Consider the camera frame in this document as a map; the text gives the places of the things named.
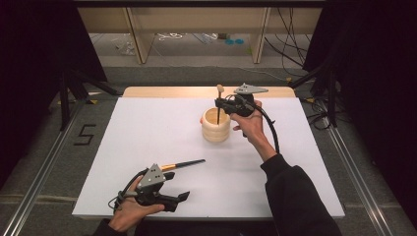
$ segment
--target metal rail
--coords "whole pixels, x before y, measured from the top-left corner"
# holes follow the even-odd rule
[[[39,171],[36,174],[33,182],[26,192],[24,198],[22,199],[20,205],[16,209],[15,213],[11,217],[9,224],[6,228],[6,231],[3,233],[3,236],[18,236],[25,225],[25,222],[30,214],[31,209],[36,201],[37,196],[40,194],[46,179],[51,172],[56,159],[59,157],[59,154],[62,150],[63,145],[68,137],[68,134],[71,132],[74,121],[77,118],[80,110],[84,106],[86,102],[84,100],[80,100],[76,102],[74,110],[71,114],[71,119],[68,122],[66,128],[61,131],[56,138],[49,154],[46,156],[45,160],[43,161],[42,166],[40,167]]]
[[[329,124],[328,118],[325,119],[325,123],[326,125]],[[387,224],[387,220],[384,216],[384,213],[381,211],[381,208],[378,206],[377,201],[375,200],[374,196],[369,190],[368,185],[363,179],[358,167],[356,166],[355,161],[352,158],[352,155],[350,154],[337,128],[329,126],[328,133],[331,137],[331,140],[334,143],[334,146],[337,149],[337,152],[340,155],[340,158],[347,170],[347,173],[349,174],[349,177],[353,183],[353,186],[356,189],[356,192],[359,195],[359,198],[362,201],[362,204],[365,207],[366,212],[368,213],[372,223],[374,224],[374,227],[378,235],[393,235],[392,231],[390,230]]]

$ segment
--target floor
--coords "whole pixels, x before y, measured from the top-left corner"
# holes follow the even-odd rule
[[[200,33],[173,34],[179,38],[167,37],[172,36],[168,33],[162,35],[165,37],[160,35],[155,37],[146,64],[139,64],[137,57],[132,55],[134,51],[128,48],[129,35],[92,33],[90,38],[105,72],[108,73],[109,83],[121,91],[127,86],[135,85],[136,81],[132,81],[132,76],[110,75],[113,69],[126,71],[132,68],[143,70],[172,68],[172,74],[168,73],[166,76],[174,78],[173,80],[182,75],[176,74],[177,69],[193,72],[207,67],[213,71],[224,69],[228,73],[232,71],[231,69],[237,69],[239,76],[273,78],[283,85],[288,80],[296,80],[297,76],[306,74],[297,64],[302,64],[298,51],[290,46],[285,46],[285,54],[295,62],[287,58],[282,59],[283,57],[266,43],[261,63],[254,64],[248,46],[250,39],[246,34],[230,34],[229,39],[233,43],[229,44],[225,43],[224,39],[213,39]],[[272,34],[268,35],[267,39],[275,48],[282,51],[284,44],[279,39],[285,40],[286,37],[287,35]],[[310,37],[310,35],[296,35],[297,45],[308,50]],[[299,97],[309,97],[311,84],[312,82],[307,82],[299,87],[295,90],[296,94]],[[89,173],[89,167],[99,147],[99,141],[104,135],[117,97],[102,93],[94,87],[88,86],[88,91],[91,99],[97,104],[80,105],[78,102],[71,104],[73,116],[78,118],[74,121],[72,130],[68,131],[68,136],[62,140],[63,146],[56,150],[59,154],[52,161],[52,167],[45,177],[44,184],[40,186],[36,201],[29,215],[24,219],[25,223],[19,230],[20,235],[89,235],[98,224],[98,220],[75,218],[71,212]],[[317,106],[311,103],[302,104],[306,116],[318,112]],[[16,212],[38,170],[42,167],[43,161],[51,155],[51,147],[54,147],[57,137],[60,136],[58,97],[51,103],[50,112],[50,116],[44,120],[42,128],[39,129],[38,137],[33,141],[30,152],[21,160],[0,191],[1,231],[6,230],[8,221]],[[312,125],[312,132],[330,179],[345,209],[346,216],[336,219],[343,235],[417,235],[378,168],[372,164],[354,125],[348,122],[348,114],[337,118],[339,124],[337,129],[320,130]],[[74,143],[80,141],[79,131],[82,128],[89,128],[85,127],[85,124],[95,125],[94,138],[90,140],[88,146],[74,146]],[[326,120],[319,120],[316,125],[319,128],[324,127]],[[336,145],[337,141],[343,142],[342,148]],[[358,171],[359,181],[352,177],[352,171],[349,170],[352,162],[349,161],[353,162],[353,167]],[[375,205],[368,208],[369,204],[363,199],[364,196],[371,198]],[[375,208],[372,207],[382,212],[386,226],[381,227],[373,222],[375,218],[371,216],[371,212]]]

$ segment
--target person's hand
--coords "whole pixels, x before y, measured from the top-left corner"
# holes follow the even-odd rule
[[[255,104],[262,107],[262,103],[255,100]],[[238,126],[233,127],[234,131],[241,130],[260,154],[263,161],[276,155],[275,149],[270,145],[264,134],[264,119],[259,110],[255,110],[250,116],[242,117],[236,113],[230,114],[230,119],[236,121]]]
[[[136,179],[130,186],[129,191],[135,191],[143,176]],[[134,198],[126,198],[115,211],[108,225],[118,232],[126,232],[137,225],[148,214],[158,213],[164,210],[164,205],[141,206]]]

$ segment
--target white surface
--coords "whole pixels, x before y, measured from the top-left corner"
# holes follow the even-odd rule
[[[344,216],[299,100],[263,98],[262,102],[275,120],[284,158],[307,172],[331,216]],[[152,217],[270,218],[267,178],[253,146],[240,131],[232,131],[220,144],[203,138],[200,118],[211,107],[210,98],[119,98],[73,215],[111,216],[107,203],[139,171],[153,163],[203,158],[203,164],[175,170],[175,178],[160,191],[168,196],[191,191],[189,199],[175,212]],[[272,142],[267,123],[264,128]]]

